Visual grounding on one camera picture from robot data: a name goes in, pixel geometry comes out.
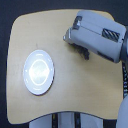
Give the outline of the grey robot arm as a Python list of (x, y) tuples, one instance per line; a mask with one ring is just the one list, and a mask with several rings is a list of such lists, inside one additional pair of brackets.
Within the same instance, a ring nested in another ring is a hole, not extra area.
[(114, 63), (128, 63), (128, 29), (94, 11), (79, 11), (63, 40)]

